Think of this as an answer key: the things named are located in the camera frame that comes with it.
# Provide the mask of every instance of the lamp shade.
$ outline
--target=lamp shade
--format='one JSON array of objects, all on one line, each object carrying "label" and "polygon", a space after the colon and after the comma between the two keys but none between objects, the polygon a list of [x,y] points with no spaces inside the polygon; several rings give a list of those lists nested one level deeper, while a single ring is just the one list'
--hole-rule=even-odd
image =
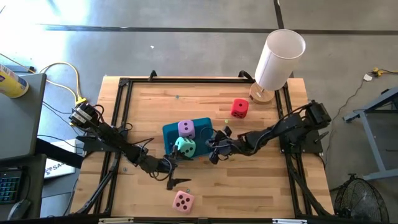
[{"label": "lamp shade", "polygon": [[265,90],[283,87],[305,51],[304,38],[291,30],[271,32],[262,50],[255,79]]}]

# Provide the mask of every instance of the wooden lamp base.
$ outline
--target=wooden lamp base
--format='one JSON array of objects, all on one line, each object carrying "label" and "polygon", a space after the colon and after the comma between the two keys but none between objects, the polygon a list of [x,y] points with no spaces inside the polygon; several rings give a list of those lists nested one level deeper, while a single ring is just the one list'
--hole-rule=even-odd
[{"label": "wooden lamp base", "polygon": [[253,83],[250,87],[249,96],[257,104],[266,104],[274,98],[275,93],[261,88],[257,83]]}]

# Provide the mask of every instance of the gray floor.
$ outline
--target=gray floor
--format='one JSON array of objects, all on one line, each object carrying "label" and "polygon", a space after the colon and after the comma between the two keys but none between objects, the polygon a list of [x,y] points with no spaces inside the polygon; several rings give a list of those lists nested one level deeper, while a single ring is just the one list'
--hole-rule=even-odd
[{"label": "gray floor", "polygon": [[[398,29],[398,1],[395,0],[280,0],[280,6],[288,29]],[[40,30],[39,26],[31,25],[35,23],[277,28],[272,0],[7,2],[0,14],[1,52],[37,68],[57,61],[72,63],[81,74],[81,92],[92,103],[97,100],[104,75],[149,75],[153,69],[161,76],[235,77],[240,70],[254,74],[267,34],[62,32]],[[360,85],[363,75],[373,67],[398,69],[396,35],[304,35],[304,38],[307,51],[295,76],[305,79],[308,97],[323,102],[331,116],[336,115],[338,108]],[[2,58],[0,63],[9,64]],[[75,89],[75,75],[66,66],[51,68],[48,76],[50,80]],[[363,175],[377,171],[360,121],[345,124],[340,117],[397,84],[398,77],[394,75],[364,83],[358,95],[336,119],[333,125],[336,134],[326,169],[330,188],[346,181],[347,173]],[[46,86],[44,98],[62,111],[73,106],[72,95],[53,85]],[[46,109],[42,111],[39,133],[63,139],[76,136],[70,127]],[[322,143],[326,149],[328,137]],[[391,157],[394,156],[398,153],[392,152]],[[47,184],[51,187],[45,188],[44,195],[70,192],[75,177],[66,178]],[[372,184],[382,193],[391,221],[398,222],[395,212],[398,209],[398,179],[378,180]],[[69,194],[46,197],[42,216],[61,215],[68,199]]]}]

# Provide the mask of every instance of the spray can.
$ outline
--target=spray can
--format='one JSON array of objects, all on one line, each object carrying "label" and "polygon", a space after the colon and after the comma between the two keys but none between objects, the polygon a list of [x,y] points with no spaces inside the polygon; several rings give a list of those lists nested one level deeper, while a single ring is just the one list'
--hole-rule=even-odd
[{"label": "spray can", "polygon": [[0,93],[17,98],[26,93],[29,84],[13,71],[0,64]]}]

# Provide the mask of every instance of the blue container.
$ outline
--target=blue container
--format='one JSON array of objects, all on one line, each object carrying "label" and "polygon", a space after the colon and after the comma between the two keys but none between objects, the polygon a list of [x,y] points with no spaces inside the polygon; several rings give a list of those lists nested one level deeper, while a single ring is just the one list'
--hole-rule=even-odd
[{"label": "blue container", "polygon": [[[209,147],[206,146],[205,141],[211,138],[211,136],[213,135],[213,130],[212,130],[213,126],[211,125],[211,119],[200,118],[200,119],[194,119],[192,121],[195,127],[195,138],[193,139],[193,141],[197,145],[193,157],[207,155],[211,152],[211,149],[209,149]],[[177,124],[178,123],[173,123],[163,126],[163,139],[164,139],[164,147],[166,154],[170,154],[172,152],[174,143],[179,137]]]}]

